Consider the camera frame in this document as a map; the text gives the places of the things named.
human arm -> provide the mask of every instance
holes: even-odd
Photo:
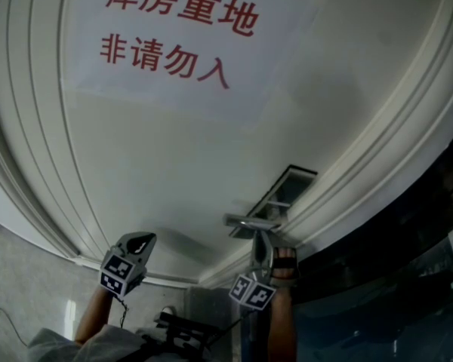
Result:
[[[89,305],[82,315],[75,334],[75,342],[84,345],[90,338],[99,333],[109,320],[112,305],[112,294],[108,290],[97,287]]]
[[[295,251],[280,248],[278,257],[295,257]],[[293,269],[275,269],[273,277],[289,279]],[[272,317],[268,341],[269,362],[292,362],[297,360],[297,335],[290,288],[279,288],[272,298]]]

white paper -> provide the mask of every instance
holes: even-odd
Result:
[[[215,2],[211,12],[212,24],[179,17],[184,14],[189,0],[173,2],[168,14],[160,14],[165,6],[147,12],[140,10],[145,0],[127,4],[110,0],[78,0],[76,31],[66,34],[68,55],[64,81],[74,90],[123,100],[141,101],[145,106],[159,106],[168,110],[188,112],[203,118],[231,121],[246,125],[259,118],[275,84],[275,71],[292,52],[297,28],[312,20],[307,0],[237,0],[250,7],[258,17],[251,36],[233,31],[234,23],[218,22],[227,15],[232,0]],[[149,0],[145,9],[155,0]],[[101,55],[106,50],[102,39],[119,34],[125,40],[125,58],[108,63]],[[161,46],[162,55],[156,71],[146,66],[133,66],[136,38]],[[182,51],[197,55],[190,78],[181,78],[184,69],[175,75],[165,66],[175,58],[166,57],[180,45]],[[217,64],[223,67],[225,88],[218,71],[203,81]]]

forearm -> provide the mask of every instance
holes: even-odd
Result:
[[[297,360],[294,312],[290,290],[288,289],[279,289],[272,299],[268,352],[269,362]]]
[[[112,305],[112,294],[98,287],[82,316],[81,323],[75,335],[75,341],[84,345],[90,338],[99,333],[109,320]]]

black wire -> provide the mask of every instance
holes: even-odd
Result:
[[[12,325],[12,328],[14,329],[15,333],[17,334],[17,337],[18,339],[22,342],[22,344],[25,346],[25,347],[29,347],[23,340],[22,338],[20,338],[20,335],[17,331],[17,329],[15,328],[15,325],[14,325],[14,322],[11,320],[10,318],[10,315],[7,314],[7,312],[3,309],[3,308],[0,308],[0,311],[3,312],[5,314],[5,316],[7,317],[8,321],[10,322],[10,324]]]
[[[237,319],[236,321],[234,321],[232,324],[230,324],[225,330],[222,330],[220,334],[218,334],[218,336],[213,339],[211,342],[207,343],[206,346],[207,347],[210,347],[211,345],[213,345],[217,340],[223,338],[232,328],[234,328],[238,323],[240,323],[241,321],[243,321],[244,319],[246,319],[251,313],[255,312],[257,310],[249,310],[247,311],[246,313],[244,313],[240,319]]]
[[[119,321],[119,324],[121,324],[121,328],[124,325],[124,320],[126,319],[126,314],[129,311],[129,307],[124,303],[124,300],[120,300],[117,295],[114,295],[114,299],[116,299],[119,303],[122,304],[122,307],[124,307],[124,314],[122,314],[122,318]]]

paper sign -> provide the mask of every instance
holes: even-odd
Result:
[[[79,91],[251,124],[313,19],[307,0],[78,0],[64,81]]]

